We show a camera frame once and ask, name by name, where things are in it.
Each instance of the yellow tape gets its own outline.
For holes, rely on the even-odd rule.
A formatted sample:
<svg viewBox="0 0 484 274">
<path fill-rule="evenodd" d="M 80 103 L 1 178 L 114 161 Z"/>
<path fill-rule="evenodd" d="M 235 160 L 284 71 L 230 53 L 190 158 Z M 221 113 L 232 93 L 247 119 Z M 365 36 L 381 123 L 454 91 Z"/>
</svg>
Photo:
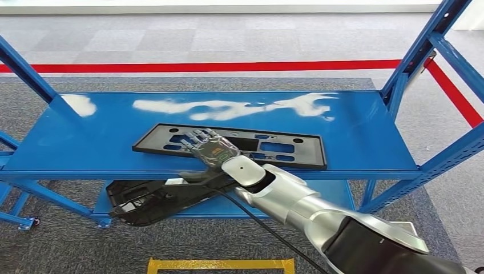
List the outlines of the yellow tape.
<svg viewBox="0 0 484 274">
<path fill-rule="evenodd" d="M 294 259 L 165 261 L 150 258 L 147 274 L 157 274 L 160 269 L 283 269 L 284 274 L 294 274 Z"/>
</svg>

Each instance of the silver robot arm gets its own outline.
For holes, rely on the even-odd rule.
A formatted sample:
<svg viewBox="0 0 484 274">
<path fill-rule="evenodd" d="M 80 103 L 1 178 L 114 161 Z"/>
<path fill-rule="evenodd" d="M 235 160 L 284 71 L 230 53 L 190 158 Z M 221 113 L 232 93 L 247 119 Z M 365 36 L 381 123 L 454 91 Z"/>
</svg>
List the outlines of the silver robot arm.
<svg viewBox="0 0 484 274">
<path fill-rule="evenodd" d="M 305 181 L 271 164 L 240 155 L 221 168 L 240 184 L 243 201 L 302 232 L 334 273 L 473 273 L 428 255 L 422 239 L 390 222 L 321 199 Z"/>
</svg>

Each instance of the red stripe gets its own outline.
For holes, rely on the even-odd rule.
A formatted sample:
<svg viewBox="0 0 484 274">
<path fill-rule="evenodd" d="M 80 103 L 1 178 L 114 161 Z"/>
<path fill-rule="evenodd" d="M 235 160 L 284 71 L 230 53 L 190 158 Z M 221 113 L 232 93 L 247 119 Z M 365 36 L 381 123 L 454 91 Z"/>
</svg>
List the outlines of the red stripe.
<svg viewBox="0 0 484 274">
<path fill-rule="evenodd" d="M 427 69 L 472 128 L 482 123 L 483 120 L 479 113 L 477 113 L 474 107 L 467 101 L 435 61 L 430 61 Z"/>
<path fill-rule="evenodd" d="M 296 71 L 296 70 L 369 70 L 394 69 L 400 60 L 256 62 L 256 63 L 186 63 L 186 64 L 78 64 L 32 65 L 38 73 L 95 72 L 223 72 L 223 71 Z M 0 65 L 0 72 L 10 72 Z"/>
</svg>

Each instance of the lower shelf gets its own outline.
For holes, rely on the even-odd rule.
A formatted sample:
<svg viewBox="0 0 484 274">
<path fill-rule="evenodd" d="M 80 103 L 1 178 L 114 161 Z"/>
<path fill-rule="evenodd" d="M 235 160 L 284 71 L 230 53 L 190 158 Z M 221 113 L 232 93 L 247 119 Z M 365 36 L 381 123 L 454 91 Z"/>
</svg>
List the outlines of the lower shelf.
<svg viewBox="0 0 484 274">
<path fill-rule="evenodd" d="M 318 191 L 321 197 L 329 202 L 349 209 L 354 209 L 353 198 L 346 180 L 308 180 L 308 187 Z M 106 181 L 101 191 L 99 200 L 94 209 L 95 213 L 108 213 L 111 210 L 105 187 L 111 183 Z M 231 192 L 230 195 L 239 201 L 242 205 L 253 213 L 255 216 L 268 219 L 268 216 L 258 209 L 252 208 L 245 204 L 236 195 Z M 174 218 L 191 218 L 191 219 L 249 219 L 250 217 L 240 210 L 227 198 L 218 196 L 201 202 L 191 208 L 187 208 Z"/>
</svg>

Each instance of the blue metal shelf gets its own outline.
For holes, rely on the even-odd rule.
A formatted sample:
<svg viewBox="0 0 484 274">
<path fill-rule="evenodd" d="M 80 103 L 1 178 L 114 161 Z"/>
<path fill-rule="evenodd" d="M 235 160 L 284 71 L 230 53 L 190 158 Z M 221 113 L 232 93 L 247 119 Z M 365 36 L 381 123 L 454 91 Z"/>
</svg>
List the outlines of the blue metal shelf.
<svg viewBox="0 0 484 274">
<path fill-rule="evenodd" d="M 346 180 L 368 180 L 361 212 L 376 212 L 484 150 L 484 123 L 475 125 L 422 166 L 417 166 L 394 120 L 408 83 L 434 49 L 484 100 L 484 78 L 444 35 L 471 0 L 444 0 L 378 91 L 322 92 L 150 92 L 57 94 L 0 37 L 0 60 L 47 104 L 23 142 L 0 132 L 0 202 L 11 187 L 24 193 L 0 220 L 28 229 L 32 218 L 18 217 L 27 193 L 108 227 L 106 190 L 94 209 L 75 203 L 37 183 L 39 179 L 165 179 L 180 171 L 202 170 L 196 159 L 132 152 L 155 123 L 194 124 L 320 135 L 328 170 L 290 171 L 308 180 L 323 198 L 354 208 Z M 373 197 L 377 179 L 400 179 Z M 245 217 L 223 198 L 187 209 L 177 217 Z"/>
<path fill-rule="evenodd" d="M 133 152 L 131 145 L 155 123 L 320 135 L 328 170 L 338 172 L 338 179 L 347 179 L 347 171 L 362 178 L 365 171 L 393 179 L 401 178 L 395 175 L 399 172 L 407 178 L 420 174 L 380 95 L 368 91 L 61 94 L 3 171 L 35 172 L 24 176 L 30 179 L 41 173 L 85 179 L 95 171 L 110 174 L 93 179 L 165 179 L 204 169 L 194 158 Z M 66 171 L 69 175 L 59 173 Z M 304 179 L 325 179 L 326 174 L 294 173 Z"/>
</svg>

